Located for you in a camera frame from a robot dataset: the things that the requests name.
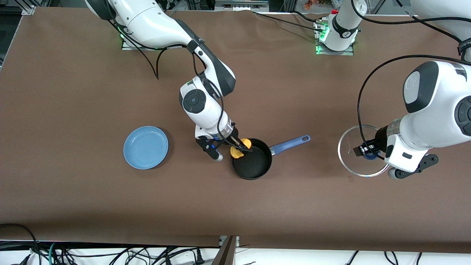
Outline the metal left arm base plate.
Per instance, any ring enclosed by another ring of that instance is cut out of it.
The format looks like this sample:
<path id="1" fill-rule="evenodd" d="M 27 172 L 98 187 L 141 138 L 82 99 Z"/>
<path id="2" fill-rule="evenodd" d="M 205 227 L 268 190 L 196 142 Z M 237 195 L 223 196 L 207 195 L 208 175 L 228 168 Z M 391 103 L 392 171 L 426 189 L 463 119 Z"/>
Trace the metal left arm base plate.
<path id="1" fill-rule="evenodd" d="M 317 55 L 353 56 L 354 50 L 353 50 L 353 45 L 350 45 L 344 51 L 334 51 L 334 50 L 329 49 L 324 43 L 316 42 L 316 54 Z"/>

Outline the brown table cover sheet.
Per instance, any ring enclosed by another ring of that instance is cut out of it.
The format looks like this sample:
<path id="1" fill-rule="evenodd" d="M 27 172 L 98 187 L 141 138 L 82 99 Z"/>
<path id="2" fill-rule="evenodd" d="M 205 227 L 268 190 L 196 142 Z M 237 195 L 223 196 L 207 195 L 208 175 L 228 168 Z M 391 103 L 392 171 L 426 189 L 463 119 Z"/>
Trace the brown table cover sheet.
<path id="1" fill-rule="evenodd" d="M 337 156 L 375 67 L 403 55 L 457 57 L 456 42 L 423 25 L 362 22 L 354 56 L 323 56 L 308 29 L 249 11 L 173 16 L 233 70 L 225 110 L 242 137 L 311 141 L 243 180 L 226 146 L 216 162 L 195 142 L 178 102 L 195 76 L 186 49 L 163 54 L 157 80 L 88 9 L 38 8 L 22 18 L 0 71 L 0 223 L 38 240 L 209 246 L 238 235 L 251 248 L 471 253 L 471 143 L 433 149 L 439 162 L 403 180 L 354 176 Z M 148 170 L 123 156 L 143 126 L 169 141 Z"/>

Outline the aluminium frame post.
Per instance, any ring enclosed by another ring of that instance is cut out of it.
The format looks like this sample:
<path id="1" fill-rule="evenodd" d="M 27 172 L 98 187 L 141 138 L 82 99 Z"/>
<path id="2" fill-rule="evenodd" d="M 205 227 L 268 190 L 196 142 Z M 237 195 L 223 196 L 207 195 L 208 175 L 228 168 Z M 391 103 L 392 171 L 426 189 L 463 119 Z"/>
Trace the aluminium frame post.
<path id="1" fill-rule="evenodd" d="M 15 0 L 22 9 L 21 15 L 32 15 L 37 7 L 33 0 Z"/>

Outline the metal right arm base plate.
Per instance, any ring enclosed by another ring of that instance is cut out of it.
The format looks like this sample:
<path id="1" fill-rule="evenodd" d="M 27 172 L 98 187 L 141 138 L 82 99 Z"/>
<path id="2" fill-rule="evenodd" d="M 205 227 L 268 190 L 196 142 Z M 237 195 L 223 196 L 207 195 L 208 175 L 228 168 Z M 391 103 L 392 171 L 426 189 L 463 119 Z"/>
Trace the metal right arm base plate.
<path id="1" fill-rule="evenodd" d="M 121 35 L 121 39 L 122 39 L 122 45 L 121 45 L 121 49 L 122 50 L 147 50 L 147 51 L 150 51 L 150 50 L 159 50 L 158 48 L 154 48 L 154 47 L 145 47 L 133 40 L 130 40 L 129 38 L 126 38 L 126 36 L 124 35 Z"/>

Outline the aluminium frame rail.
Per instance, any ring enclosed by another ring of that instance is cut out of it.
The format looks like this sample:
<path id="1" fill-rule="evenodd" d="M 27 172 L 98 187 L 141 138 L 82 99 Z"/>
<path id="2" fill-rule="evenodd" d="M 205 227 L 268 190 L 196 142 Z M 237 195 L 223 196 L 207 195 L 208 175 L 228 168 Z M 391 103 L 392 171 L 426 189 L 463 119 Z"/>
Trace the aluminium frame rail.
<path id="1" fill-rule="evenodd" d="M 215 0 L 214 10 L 269 12 L 269 0 Z"/>

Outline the blue round plate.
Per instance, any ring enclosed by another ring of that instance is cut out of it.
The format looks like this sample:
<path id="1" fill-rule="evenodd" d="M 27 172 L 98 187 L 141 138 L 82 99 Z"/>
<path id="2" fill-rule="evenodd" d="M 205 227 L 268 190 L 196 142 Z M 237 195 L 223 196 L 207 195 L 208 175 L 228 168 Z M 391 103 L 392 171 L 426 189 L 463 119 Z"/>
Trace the blue round plate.
<path id="1" fill-rule="evenodd" d="M 125 161 L 139 170 L 148 170 L 160 165 L 166 158 L 168 150 L 167 135 L 154 126 L 135 129 L 123 144 Z"/>

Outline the glass lid with blue knob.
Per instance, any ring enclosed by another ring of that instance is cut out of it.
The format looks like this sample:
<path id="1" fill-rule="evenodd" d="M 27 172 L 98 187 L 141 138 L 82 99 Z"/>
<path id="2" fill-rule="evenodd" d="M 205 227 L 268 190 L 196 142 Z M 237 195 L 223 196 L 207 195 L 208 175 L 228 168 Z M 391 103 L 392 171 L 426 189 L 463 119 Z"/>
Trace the glass lid with blue knob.
<path id="1" fill-rule="evenodd" d="M 366 142 L 372 142 L 378 127 L 372 125 L 362 125 L 363 135 Z M 375 149 L 369 149 L 375 156 L 356 156 L 353 149 L 363 147 L 363 138 L 361 136 L 360 126 L 356 125 L 347 129 L 338 142 L 337 154 L 342 165 L 355 176 L 375 177 L 385 173 L 389 169 L 389 165 L 375 154 Z"/>

